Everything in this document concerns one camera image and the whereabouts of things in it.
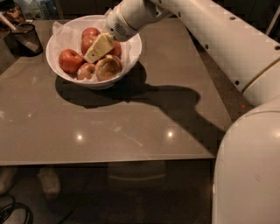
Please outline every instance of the shoe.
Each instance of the shoe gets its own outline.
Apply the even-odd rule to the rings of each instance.
[[[60,179],[52,167],[44,167],[37,174],[46,200],[55,200],[60,194]]]
[[[17,166],[0,166],[0,195],[11,189],[17,171]]]

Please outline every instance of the apple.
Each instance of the apple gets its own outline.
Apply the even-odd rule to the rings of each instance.
[[[59,55],[59,66],[68,74],[76,73],[83,62],[84,59],[72,49],[63,50]]]
[[[96,64],[96,77],[98,81],[108,81],[116,77],[122,71],[120,60],[115,55],[106,55]]]
[[[108,54],[113,54],[119,58],[122,56],[122,47],[119,41],[114,40],[114,49],[111,50]]]
[[[95,42],[97,36],[94,35],[87,35],[82,38],[80,42],[80,50],[83,55],[86,54],[88,48]]]
[[[92,75],[95,72],[95,64],[92,63],[84,63],[82,66],[79,68],[77,72],[77,79],[78,80],[83,80],[83,79],[88,79],[90,80]]]
[[[98,36],[100,31],[95,27],[88,27],[87,29],[83,30],[81,34],[81,38],[83,39],[87,35]]]

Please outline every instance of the table surface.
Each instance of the table surface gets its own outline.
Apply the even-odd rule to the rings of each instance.
[[[46,49],[54,21],[35,21]],[[215,158],[231,125],[176,18],[140,31],[136,66],[113,87],[62,80],[45,53],[0,75],[0,165]]]

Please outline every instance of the gray table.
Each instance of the gray table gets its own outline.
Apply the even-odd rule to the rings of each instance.
[[[41,42],[53,21],[35,21]],[[230,117],[186,28],[140,32],[143,52],[112,88],[62,80],[45,53],[0,75],[0,165],[215,158]]]

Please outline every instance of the red apple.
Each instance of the red apple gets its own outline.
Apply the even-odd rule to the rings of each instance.
[[[95,64],[92,63],[84,63],[77,72],[77,79],[83,80],[88,79],[90,80],[92,75],[95,72]]]
[[[93,36],[98,36],[100,34],[100,31],[95,28],[95,27],[88,27],[87,29],[85,29],[82,34],[81,34],[81,38],[84,38],[87,35],[93,35]]]
[[[108,54],[113,54],[119,58],[122,56],[122,47],[119,41],[114,41],[114,49],[111,50]]]
[[[87,35],[82,38],[80,42],[80,50],[83,55],[86,54],[88,48],[94,43],[97,36],[94,35]]]
[[[72,49],[63,50],[59,55],[59,66],[68,74],[76,73],[83,62],[84,59]]]

